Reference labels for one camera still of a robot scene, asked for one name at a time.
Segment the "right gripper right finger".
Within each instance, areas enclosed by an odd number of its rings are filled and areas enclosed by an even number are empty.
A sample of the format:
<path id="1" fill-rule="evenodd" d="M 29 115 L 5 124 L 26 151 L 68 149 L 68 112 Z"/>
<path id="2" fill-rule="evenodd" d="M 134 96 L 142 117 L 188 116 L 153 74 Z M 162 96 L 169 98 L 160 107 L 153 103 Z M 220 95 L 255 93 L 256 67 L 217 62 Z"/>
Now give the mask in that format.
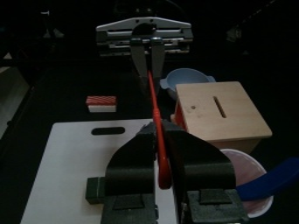
<path id="1" fill-rule="evenodd" d="M 162 121 L 177 224 L 245 224 L 228 157 L 181 127 Z"/>

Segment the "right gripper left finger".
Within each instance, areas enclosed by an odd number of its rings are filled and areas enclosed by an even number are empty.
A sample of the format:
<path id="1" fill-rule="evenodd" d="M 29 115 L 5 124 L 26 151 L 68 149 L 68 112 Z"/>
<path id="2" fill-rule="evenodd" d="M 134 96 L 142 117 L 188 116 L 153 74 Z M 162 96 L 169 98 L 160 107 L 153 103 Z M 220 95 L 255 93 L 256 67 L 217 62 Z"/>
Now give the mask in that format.
<path id="1" fill-rule="evenodd" d="M 106 164 L 100 224 L 156 224 L 152 122 L 116 150 Z"/>

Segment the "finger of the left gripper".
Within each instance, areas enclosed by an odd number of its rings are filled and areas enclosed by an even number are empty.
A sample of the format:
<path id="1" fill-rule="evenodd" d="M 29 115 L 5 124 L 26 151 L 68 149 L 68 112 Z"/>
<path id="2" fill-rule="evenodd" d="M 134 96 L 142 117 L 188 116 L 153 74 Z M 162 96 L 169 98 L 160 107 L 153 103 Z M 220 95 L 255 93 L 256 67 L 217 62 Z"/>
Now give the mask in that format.
<path id="1" fill-rule="evenodd" d="M 150 39 L 153 86 L 160 87 L 160 77 L 164 67 L 164 42 L 161 38 Z"/>
<path id="2" fill-rule="evenodd" d="M 140 81 L 142 85 L 146 85 L 146 61 L 145 61 L 145 48 L 142 40 L 140 38 L 132 38 L 129 40 L 130 57 L 134 63 L 134 69 L 137 71 Z"/>

